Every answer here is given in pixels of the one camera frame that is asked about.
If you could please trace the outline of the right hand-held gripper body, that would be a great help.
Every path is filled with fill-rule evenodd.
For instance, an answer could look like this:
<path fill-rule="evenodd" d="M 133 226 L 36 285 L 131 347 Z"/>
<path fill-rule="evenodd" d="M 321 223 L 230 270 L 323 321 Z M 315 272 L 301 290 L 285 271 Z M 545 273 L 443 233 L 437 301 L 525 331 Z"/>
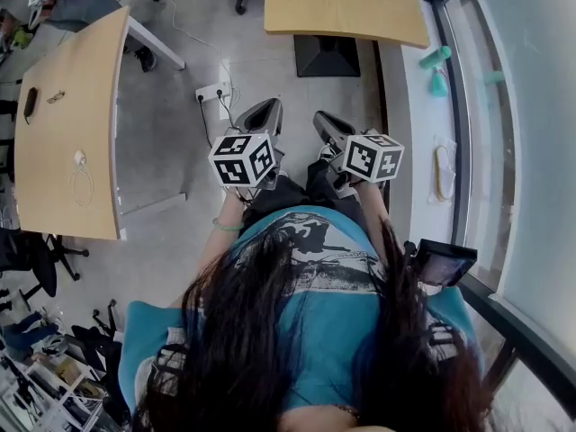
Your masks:
<path fill-rule="evenodd" d="M 341 195 L 352 179 L 378 184 L 397 177 L 404 146 L 376 129 L 357 132 L 349 123 L 324 111 L 313 116 L 313 125 L 325 144 L 322 156 L 328 161 L 327 179 Z"/>

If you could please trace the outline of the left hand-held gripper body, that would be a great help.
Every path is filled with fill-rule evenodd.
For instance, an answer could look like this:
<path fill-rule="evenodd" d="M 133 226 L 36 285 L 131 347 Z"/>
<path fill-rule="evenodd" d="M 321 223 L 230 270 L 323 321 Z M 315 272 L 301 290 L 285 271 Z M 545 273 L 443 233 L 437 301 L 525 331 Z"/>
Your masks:
<path fill-rule="evenodd" d="M 215 139 L 208 156 L 220 186 L 275 189 L 284 153 L 278 148 L 283 106 L 270 98 L 250 107 L 232 130 Z"/>

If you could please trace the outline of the person's left forearm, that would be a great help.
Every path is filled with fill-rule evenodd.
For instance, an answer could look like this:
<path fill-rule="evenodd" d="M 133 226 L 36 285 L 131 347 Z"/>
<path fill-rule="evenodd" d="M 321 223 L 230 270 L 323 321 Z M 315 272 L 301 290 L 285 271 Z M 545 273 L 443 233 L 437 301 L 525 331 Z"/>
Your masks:
<path fill-rule="evenodd" d="M 243 227 L 245 204 L 235 190 L 227 191 L 220 212 L 212 222 L 212 230 L 206 242 L 198 266 L 198 274 L 221 257 L 237 240 Z"/>

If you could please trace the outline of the person's right forearm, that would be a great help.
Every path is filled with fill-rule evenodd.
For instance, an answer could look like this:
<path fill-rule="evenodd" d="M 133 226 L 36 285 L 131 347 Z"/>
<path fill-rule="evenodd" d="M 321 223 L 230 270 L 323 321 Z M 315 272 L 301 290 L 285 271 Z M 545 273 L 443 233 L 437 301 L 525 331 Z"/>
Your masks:
<path fill-rule="evenodd" d="M 385 254 L 384 236 L 386 235 L 386 221 L 388 212 L 385 208 L 382 193 L 377 184 L 360 182 L 355 190 L 364 215 L 368 230 L 368 237 L 373 248 L 380 257 Z"/>

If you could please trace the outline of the black trousers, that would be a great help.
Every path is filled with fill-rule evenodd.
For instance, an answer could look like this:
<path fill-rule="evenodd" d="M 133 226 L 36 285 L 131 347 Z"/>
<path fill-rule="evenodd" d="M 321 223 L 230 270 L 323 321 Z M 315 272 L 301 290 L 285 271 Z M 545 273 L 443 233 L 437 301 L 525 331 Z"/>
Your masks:
<path fill-rule="evenodd" d="M 328 208 L 347 216 L 366 230 L 365 217 L 359 202 L 353 195 L 339 198 L 337 191 L 327 179 L 329 163 L 319 159 L 307 169 L 304 188 L 286 175 L 279 175 L 273 191 L 259 193 L 243 214 L 244 228 L 274 212 L 294 206 L 313 205 Z"/>

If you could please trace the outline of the white power strip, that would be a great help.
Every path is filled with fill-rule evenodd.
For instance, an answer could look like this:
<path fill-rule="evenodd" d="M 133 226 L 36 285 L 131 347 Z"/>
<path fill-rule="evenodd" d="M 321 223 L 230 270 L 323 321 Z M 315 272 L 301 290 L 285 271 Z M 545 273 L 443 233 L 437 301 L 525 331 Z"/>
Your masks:
<path fill-rule="evenodd" d="M 228 81 L 207 85 L 195 90 L 195 98 L 198 103 L 210 101 L 212 99 L 224 99 L 230 96 L 231 87 Z"/>

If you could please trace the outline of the bagged white slippers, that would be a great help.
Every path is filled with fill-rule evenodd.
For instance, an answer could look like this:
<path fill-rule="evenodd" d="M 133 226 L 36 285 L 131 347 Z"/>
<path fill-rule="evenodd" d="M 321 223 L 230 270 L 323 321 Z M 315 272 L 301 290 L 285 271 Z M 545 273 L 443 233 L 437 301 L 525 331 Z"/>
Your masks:
<path fill-rule="evenodd" d="M 450 203 L 455 194 L 455 153 L 457 145 L 450 139 L 434 136 L 432 149 L 430 203 Z"/>

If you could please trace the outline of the black table base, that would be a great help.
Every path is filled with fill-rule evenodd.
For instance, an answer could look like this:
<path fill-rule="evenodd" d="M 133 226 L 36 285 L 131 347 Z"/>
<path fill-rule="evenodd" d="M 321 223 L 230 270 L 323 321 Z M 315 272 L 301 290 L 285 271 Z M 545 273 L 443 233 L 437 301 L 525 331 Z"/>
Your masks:
<path fill-rule="evenodd" d="M 297 77 L 360 77 L 356 40 L 348 37 L 294 35 Z"/>

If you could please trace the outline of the black screen device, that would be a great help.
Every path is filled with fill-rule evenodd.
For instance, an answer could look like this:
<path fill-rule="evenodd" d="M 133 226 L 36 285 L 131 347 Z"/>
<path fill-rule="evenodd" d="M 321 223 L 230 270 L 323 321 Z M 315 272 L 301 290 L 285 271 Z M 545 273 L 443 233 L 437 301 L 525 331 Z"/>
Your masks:
<path fill-rule="evenodd" d="M 409 265 L 420 282 L 442 288 L 455 286 L 475 265 L 476 249 L 422 239 L 404 243 Z"/>

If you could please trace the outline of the teal printed shirt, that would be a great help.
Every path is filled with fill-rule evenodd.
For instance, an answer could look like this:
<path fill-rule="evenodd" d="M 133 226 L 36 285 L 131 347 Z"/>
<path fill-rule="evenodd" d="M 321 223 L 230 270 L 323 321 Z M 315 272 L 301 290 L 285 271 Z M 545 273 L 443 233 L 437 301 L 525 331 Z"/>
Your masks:
<path fill-rule="evenodd" d="M 303 205 L 239 232 L 176 308 L 129 307 L 119 378 L 132 432 L 484 432 L 469 324 L 385 254 Z"/>

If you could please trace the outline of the black swivel chair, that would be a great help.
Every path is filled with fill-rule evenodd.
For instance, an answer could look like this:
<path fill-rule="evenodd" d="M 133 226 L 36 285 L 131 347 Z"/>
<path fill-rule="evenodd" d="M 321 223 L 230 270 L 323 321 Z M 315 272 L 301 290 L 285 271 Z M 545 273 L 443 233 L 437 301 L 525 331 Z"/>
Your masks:
<path fill-rule="evenodd" d="M 49 234 L 44 238 L 39 232 L 0 228 L 0 274 L 32 271 L 38 281 L 34 288 L 22 295 L 25 299 L 39 290 L 43 290 L 50 298 L 56 296 L 56 263 L 61 263 L 74 281 L 81 278 L 80 273 L 72 270 L 67 256 L 89 257 L 90 253 L 88 249 L 65 247 L 61 235 Z"/>

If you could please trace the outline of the blue fabric item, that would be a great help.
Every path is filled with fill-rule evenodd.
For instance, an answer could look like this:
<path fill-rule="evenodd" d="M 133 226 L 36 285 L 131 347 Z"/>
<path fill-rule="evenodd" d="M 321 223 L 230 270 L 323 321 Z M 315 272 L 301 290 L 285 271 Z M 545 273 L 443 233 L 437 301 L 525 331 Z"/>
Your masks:
<path fill-rule="evenodd" d="M 56 324 L 40 326 L 27 331 L 21 331 L 16 325 L 3 327 L 3 337 L 6 346 L 19 351 L 24 351 L 44 338 L 56 335 L 59 327 Z"/>

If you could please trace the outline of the white storage shelf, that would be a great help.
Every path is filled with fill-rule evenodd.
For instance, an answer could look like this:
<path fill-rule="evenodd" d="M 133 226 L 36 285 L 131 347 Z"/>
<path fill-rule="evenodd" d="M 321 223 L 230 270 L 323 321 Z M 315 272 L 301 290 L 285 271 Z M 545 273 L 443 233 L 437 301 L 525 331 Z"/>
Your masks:
<path fill-rule="evenodd" d="M 68 355 L 19 364 L 0 352 L 0 432 L 127 432 L 127 421 L 92 367 Z"/>

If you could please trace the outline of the dark window frame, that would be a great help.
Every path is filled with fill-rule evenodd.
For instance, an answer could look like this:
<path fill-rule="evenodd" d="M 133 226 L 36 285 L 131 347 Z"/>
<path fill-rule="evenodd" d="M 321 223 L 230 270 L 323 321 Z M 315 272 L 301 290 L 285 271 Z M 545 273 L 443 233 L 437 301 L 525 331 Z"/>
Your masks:
<path fill-rule="evenodd" d="M 470 114 L 454 30 L 446 10 L 447 0 L 424 1 L 431 5 L 440 41 L 452 50 L 446 66 L 456 142 L 451 241 L 461 246 L 469 232 L 468 216 L 472 193 Z M 466 274 L 458 287 L 465 301 L 504 337 L 503 348 L 488 371 L 491 387 L 500 387 L 505 377 L 511 373 L 513 364 L 521 361 L 558 401 L 570 419 L 576 420 L 576 362 L 565 355 L 558 344 L 538 335 L 535 324 L 516 316 L 512 310 L 494 301 L 491 298 L 493 290 L 475 276 Z"/>

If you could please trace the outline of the wooden desk with white frame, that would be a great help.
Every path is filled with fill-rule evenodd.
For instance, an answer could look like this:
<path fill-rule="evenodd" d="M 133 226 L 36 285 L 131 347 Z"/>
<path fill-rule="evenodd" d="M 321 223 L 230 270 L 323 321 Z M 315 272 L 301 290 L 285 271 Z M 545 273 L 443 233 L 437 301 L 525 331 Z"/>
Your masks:
<path fill-rule="evenodd" d="M 122 53 L 132 36 L 182 70 L 185 62 L 123 7 L 71 36 L 26 71 L 14 138 L 14 187 L 22 229 L 86 239 L 117 240 L 125 221 L 185 201 L 177 193 L 123 213 L 118 203 L 115 139 Z M 30 88 L 39 90 L 29 122 Z M 47 99 L 58 91 L 54 104 Z M 86 164 L 74 160 L 77 150 Z"/>

